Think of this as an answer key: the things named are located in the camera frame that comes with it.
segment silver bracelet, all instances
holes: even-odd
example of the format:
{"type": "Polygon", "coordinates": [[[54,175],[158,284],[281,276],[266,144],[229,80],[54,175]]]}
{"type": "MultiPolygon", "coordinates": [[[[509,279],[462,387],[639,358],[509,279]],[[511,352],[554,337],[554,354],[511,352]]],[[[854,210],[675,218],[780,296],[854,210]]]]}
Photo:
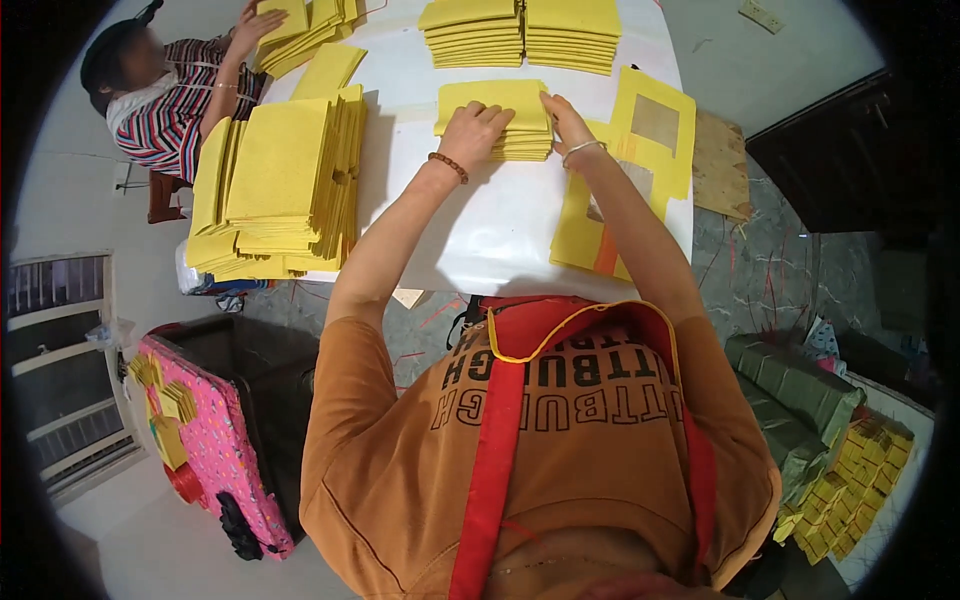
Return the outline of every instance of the silver bracelet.
{"type": "Polygon", "coordinates": [[[564,168],[566,168],[566,160],[567,160],[568,158],[570,158],[570,155],[572,155],[573,153],[577,152],[578,150],[583,150],[583,149],[586,148],[587,146],[593,146],[593,145],[603,146],[603,149],[604,149],[604,150],[607,150],[607,143],[606,143],[606,142],[602,142],[602,141],[600,141],[599,139],[591,139],[589,142],[584,142],[583,144],[580,144],[579,146],[574,146],[573,148],[571,148],[571,149],[569,149],[568,151],[566,151],[566,156],[564,156],[564,163],[563,163],[564,168]]]}

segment window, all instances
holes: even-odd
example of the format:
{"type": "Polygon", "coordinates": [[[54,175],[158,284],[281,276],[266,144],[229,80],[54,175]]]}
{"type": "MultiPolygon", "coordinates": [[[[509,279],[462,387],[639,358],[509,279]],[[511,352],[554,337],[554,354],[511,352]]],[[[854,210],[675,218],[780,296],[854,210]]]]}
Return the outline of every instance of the window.
{"type": "Polygon", "coordinates": [[[11,267],[4,351],[27,442],[52,495],[139,448],[117,377],[119,348],[86,338],[109,321],[108,274],[106,255],[11,267]]]}

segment black hat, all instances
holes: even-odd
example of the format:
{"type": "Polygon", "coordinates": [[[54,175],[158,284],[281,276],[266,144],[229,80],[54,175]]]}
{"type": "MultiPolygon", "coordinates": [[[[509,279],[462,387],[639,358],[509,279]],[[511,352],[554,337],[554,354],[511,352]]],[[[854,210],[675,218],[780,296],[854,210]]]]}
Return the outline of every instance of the black hat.
{"type": "Polygon", "coordinates": [[[80,83],[88,93],[99,92],[103,82],[98,81],[98,74],[104,69],[105,63],[117,54],[131,32],[145,28],[154,20],[154,15],[161,6],[163,0],[154,0],[136,17],[110,25],[93,40],[80,66],[80,83]]]}

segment orange t-shirt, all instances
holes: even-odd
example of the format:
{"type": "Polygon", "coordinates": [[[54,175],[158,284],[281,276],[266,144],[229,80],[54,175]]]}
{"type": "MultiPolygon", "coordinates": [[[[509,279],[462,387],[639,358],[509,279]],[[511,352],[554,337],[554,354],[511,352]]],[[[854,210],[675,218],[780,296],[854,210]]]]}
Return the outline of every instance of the orange t-shirt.
{"type": "MultiPolygon", "coordinates": [[[[686,402],[716,455],[707,567],[725,585],[770,532],[780,476],[705,318],[675,327],[684,397],[660,357],[597,324],[527,365],[504,519],[536,534],[637,532],[667,574],[689,568],[686,402]]],[[[353,318],[321,338],[303,452],[300,522],[363,596],[445,597],[493,363],[483,324],[396,397],[383,338],[353,318]]],[[[527,539],[501,529],[495,558],[527,539]]]]}

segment red spool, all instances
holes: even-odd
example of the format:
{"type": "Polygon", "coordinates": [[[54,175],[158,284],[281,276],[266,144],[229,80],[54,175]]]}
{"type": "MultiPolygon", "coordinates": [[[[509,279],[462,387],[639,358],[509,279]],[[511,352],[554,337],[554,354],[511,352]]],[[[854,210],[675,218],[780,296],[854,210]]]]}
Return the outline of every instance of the red spool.
{"type": "Polygon", "coordinates": [[[164,465],[163,471],[167,474],[167,479],[170,480],[174,490],[177,491],[177,494],[184,502],[187,504],[197,502],[201,507],[206,508],[204,487],[200,485],[200,479],[197,478],[197,473],[193,472],[193,469],[190,468],[189,463],[183,463],[176,471],[170,470],[169,467],[164,465]]]}

